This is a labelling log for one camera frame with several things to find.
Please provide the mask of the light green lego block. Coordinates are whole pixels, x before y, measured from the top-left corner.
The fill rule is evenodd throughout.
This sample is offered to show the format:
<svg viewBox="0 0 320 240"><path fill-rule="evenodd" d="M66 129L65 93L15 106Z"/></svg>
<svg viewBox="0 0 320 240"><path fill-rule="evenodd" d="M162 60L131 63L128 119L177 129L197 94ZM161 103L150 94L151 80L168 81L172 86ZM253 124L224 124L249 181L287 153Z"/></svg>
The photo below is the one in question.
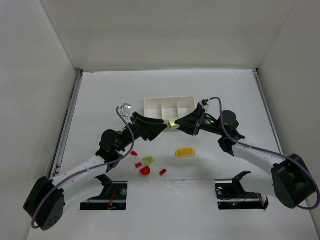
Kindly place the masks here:
<svg viewBox="0 0 320 240"><path fill-rule="evenodd" d="M175 117L168 121L169 128L171 131L177 130L180 127L180 125L176 123L178 119L179 119L178 117Z"/></svg>

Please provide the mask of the yellow lego brick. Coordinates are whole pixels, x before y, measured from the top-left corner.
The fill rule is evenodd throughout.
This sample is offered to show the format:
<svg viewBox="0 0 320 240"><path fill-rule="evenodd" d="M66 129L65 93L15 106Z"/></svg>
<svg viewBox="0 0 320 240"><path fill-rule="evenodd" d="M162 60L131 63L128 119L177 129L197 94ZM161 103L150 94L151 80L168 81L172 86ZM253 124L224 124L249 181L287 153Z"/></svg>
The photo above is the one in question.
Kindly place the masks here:
<svg viewBox="0 0 320 240"><path fill-rule="evenodd" d="M196 155L196 151L194 148L183 148L175 152L175 156L177 158L194 157L195 155Z"/></svg>

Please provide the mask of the red sloped lego piece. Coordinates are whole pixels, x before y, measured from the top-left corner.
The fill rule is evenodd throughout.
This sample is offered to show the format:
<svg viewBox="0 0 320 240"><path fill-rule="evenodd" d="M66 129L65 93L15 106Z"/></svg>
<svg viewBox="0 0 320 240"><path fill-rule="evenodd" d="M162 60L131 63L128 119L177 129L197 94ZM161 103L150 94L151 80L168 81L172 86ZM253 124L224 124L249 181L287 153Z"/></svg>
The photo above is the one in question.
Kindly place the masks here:
<svg viewBox="0 0 320 240"><path fill-rule="evenodd" d="M138 156L138 153L135 152L135 151L132 151L132 152L131 152L131 155L137 157L137 156Z"/></svg>

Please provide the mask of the light green lego plate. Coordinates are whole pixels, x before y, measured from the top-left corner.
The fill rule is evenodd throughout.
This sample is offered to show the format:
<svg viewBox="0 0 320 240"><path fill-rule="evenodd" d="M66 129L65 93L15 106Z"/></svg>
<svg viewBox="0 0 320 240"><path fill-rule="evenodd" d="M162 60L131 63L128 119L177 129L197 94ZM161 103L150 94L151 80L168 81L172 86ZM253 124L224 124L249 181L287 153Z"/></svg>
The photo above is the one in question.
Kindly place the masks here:
<svg viewBox="0 0 320 240"><path fill-rule="evenodd" d="M154 162L155 162L155 159L154 159L152 156L148 156L148 157L145 157L145 158L143 159L143 164L144 164L145 166L150 166L150 165L152 165Z"/></svg>

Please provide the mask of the red small lego brick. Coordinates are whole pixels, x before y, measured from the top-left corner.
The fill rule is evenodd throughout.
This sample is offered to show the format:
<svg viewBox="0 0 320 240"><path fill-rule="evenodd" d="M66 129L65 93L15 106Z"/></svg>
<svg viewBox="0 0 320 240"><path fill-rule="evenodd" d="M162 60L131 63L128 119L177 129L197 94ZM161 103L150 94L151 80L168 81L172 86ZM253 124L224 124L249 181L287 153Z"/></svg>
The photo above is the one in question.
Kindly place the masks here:
<svg viewBox="0 0 320 240"><path fill-rule="evenodd" d="M163 169L163 170L161 170L161 171L159 172L159 174L160 174L161 176L163 176L166 172L167 172L167 170L166 170L166 169Z"/></svg>

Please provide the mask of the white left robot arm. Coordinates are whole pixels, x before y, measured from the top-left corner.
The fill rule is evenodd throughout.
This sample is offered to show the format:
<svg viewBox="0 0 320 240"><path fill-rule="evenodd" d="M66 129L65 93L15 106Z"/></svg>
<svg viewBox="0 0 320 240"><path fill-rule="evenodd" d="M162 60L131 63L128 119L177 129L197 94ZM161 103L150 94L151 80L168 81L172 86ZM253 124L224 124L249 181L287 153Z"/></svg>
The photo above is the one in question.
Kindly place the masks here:
<svg viewBox="0 0 320 240"><path fill-rule="evenodd" d="M31 217L31 227L46 231L62 217L67 197L93 179L99 180L114 169L132 152L135 141L153 141L168 126L161 119L148 118L134 112L131 122L121 131L106 130L99 142L99 149L81 165L49 179L39 178L28 195L23 209Z"/></svg>

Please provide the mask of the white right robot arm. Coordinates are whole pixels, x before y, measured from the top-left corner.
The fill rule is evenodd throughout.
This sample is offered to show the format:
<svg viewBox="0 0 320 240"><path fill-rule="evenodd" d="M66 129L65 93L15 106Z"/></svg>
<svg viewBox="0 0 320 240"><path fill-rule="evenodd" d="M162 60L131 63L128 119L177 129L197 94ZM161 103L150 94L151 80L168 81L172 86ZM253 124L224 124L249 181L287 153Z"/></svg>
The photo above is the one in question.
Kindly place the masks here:
<svg viewBox="0 0 320 240"><path fill-rule="evenodd" d="M247 143L237 130L236 114L221 108L219 118L215 119L207 114L209 102L209 99L200 101L192 113L177 119L178 130L190 136L196 136L200 131L219 135L218 144L225 153L243 159L270 175L271 182L266 189L289 209L300 208L308 197L320 193L300 156L286 156Z"/></svg>

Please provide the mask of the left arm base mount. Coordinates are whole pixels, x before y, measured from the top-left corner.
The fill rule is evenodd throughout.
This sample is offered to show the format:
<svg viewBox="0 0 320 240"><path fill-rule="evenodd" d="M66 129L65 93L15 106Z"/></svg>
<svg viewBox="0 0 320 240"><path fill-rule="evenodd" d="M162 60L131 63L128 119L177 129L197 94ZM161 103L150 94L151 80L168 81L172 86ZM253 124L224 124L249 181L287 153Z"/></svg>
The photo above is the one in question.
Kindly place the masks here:
<svg viewBox="0 0 320 240"><path fill-rule="evenodd" d="M94 195L80 204L81 211L124 211L127 208L128 182L112 181L108 176L95 178L103 187L99 195Z"/></svg>

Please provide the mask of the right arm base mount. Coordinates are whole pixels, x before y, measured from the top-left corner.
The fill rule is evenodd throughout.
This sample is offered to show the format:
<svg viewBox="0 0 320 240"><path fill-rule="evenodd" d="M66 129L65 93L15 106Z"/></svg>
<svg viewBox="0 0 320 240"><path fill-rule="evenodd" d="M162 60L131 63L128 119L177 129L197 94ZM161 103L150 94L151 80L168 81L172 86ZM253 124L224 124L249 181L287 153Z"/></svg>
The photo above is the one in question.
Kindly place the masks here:
<svg viewBox="0 0 320 240"><path fill-rule="evenodd" d="M250 171L243 171L232 179L215 181L214 194L219 210L266 210L269 199L266 195L244 190L241 180Z"/></svg>

